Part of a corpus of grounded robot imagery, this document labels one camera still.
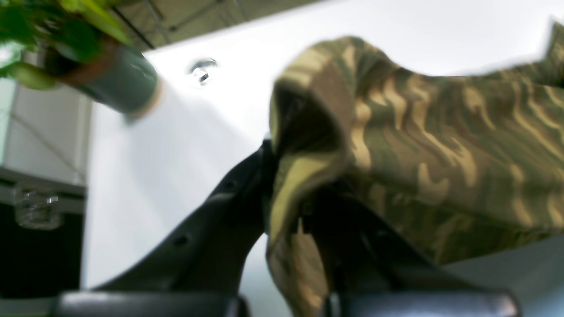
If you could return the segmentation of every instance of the green leaf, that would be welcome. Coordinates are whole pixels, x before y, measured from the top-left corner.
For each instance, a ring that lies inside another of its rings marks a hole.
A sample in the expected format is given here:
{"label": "green leaf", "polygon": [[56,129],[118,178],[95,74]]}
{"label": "green leaf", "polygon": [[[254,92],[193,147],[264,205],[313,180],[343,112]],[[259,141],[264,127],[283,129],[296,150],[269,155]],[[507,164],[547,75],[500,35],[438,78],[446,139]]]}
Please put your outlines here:
{"label": "green leaf", "polygon": [[12,64],[5,65],[4,67],[0,67],[0,78],[10,77],[10,66],[12,66]]}
{"label": "green leaf", "polygon": [[55,87],[56,81],[43,69],[22,61],[10,66],[9,75],[20,84],[35,90],[47,90]]}
{"label": "green leaf", "polygon": [[122,43],[131,44],[131,41],[121,29],[119,23],[115,21],[106,10],[94,0],[82,1],[86,6],[86,10],[82,13],[82,16],[88,23]]}
{"label": "green leaf", "polygon": [[93,28],[86,22],[70,19],[60,33],[54,34],[55,49],[62,56],[79,63],[92,60],[100,52],[100,44]]}
{"label": "green leaf", "polygon": [[20,7],[0,7],[0,43],[17,42],[37,45],[35,26]]}
{"label": "green leaf", "polygon": [[72,13],[83,13],[86,6],[81,0],[60,0],[61,6]]}

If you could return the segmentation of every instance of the white cabinet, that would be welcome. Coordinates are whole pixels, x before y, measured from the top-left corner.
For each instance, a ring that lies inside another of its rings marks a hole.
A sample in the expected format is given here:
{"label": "white cabinet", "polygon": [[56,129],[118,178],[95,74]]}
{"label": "white cabinet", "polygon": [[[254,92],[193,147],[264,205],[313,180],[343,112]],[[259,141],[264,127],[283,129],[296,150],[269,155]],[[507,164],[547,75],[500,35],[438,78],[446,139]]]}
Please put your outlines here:
{"label": "white cabinet", "polygon": [[1,166],[85,186],[91,101],[66,86],[35,91],[0,81]]}

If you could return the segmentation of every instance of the metal latch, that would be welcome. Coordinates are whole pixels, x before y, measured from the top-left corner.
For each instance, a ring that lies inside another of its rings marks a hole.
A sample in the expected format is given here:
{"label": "metal latch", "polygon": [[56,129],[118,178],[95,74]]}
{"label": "metal latch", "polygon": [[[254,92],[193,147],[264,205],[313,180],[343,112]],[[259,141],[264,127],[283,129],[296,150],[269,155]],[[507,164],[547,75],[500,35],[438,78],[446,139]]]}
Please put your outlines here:
{"label": "metal latch", "polygon": [[35,184],[20,182],[14,187],[16,222],[24,228],[53,230],[63,225],[63,214],[57,208],[55,191]]}
{"label": "metal latch", "polygon": [[196,85],[205,86],[213,79],[216,70],[217,62],[213,58],[206,58],[194,64],[189,73]]}

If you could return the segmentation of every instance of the camouflage pants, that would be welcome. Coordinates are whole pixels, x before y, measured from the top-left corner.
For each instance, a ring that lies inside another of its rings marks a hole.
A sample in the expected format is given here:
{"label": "camouflage pants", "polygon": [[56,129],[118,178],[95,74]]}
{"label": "camouflage pants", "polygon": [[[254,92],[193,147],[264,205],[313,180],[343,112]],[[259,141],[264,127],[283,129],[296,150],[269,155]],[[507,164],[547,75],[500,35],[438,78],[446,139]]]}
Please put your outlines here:
{"label": "camouflage pants", "polygon": [[438,264],[515,248],[564,228],[564,27],[546,57],[484,76],[430,77],[358,38],[306,50],[279,77],[280,157],[267,251],[295,316],[328,293],[297,205],[336,178]]}

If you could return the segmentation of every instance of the camouflage fabric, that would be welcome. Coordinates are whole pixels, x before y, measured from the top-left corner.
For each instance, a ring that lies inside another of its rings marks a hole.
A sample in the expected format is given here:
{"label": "camouflage fabric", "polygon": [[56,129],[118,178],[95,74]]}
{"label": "camouflage fabric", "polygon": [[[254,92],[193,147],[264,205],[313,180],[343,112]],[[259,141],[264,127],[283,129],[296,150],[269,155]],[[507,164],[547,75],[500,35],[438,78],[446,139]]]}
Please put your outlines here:
{"label": "camouflage fabric", "polygon": [[268,265],[295,316],[329,291],[297,206],[338,177],[438,264],[564,230],[564,27],[546,57],[484,76],[431,77],[360,38],[319,43],[279,77],[280,157]]}

